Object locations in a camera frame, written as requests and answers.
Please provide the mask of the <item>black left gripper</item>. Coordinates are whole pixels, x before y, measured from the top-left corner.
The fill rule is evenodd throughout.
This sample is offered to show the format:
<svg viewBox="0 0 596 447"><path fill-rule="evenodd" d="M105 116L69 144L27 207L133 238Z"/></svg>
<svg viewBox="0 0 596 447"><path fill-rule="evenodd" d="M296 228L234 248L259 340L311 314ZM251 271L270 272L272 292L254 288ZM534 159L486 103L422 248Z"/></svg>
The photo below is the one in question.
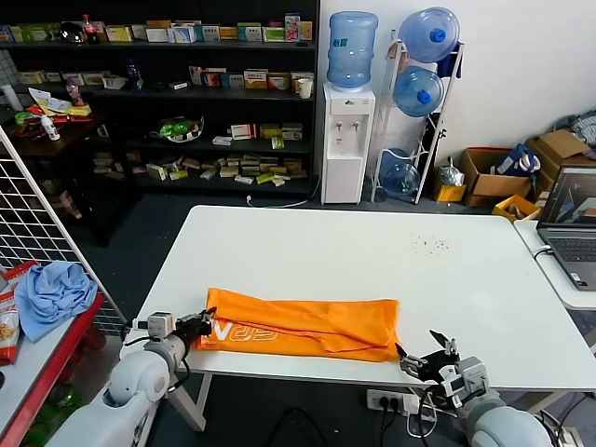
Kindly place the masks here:
<svg viewBox="0 0 596 447"><path fill-rule="evenodd" d="M176 334L186 344L192 345L203 336L209 336L212 332L212 320L215 317L217 307L213 306L202 310L198 314L191 314L176 321Z"/></svg>

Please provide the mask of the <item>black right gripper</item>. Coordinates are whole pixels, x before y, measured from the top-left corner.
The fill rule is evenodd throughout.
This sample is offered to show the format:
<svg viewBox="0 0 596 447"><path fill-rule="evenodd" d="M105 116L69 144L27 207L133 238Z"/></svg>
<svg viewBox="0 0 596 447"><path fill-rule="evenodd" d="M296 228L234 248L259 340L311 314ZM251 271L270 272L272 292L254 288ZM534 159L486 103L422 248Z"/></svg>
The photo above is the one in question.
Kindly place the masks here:
<svg viewBox="0 0 596 447"><path fill-rule="evenodd" d="M406 353L400 344L395 343L399 356L400 368L405 373L416 373L416 377L422 382L432 381L440 384L444 381L440 370L447 366L454 366L460 360L457 353L457 345L454 338L448 338L441 332L429 331L433 339L440 345L440 349L417 358Z"/></svg>

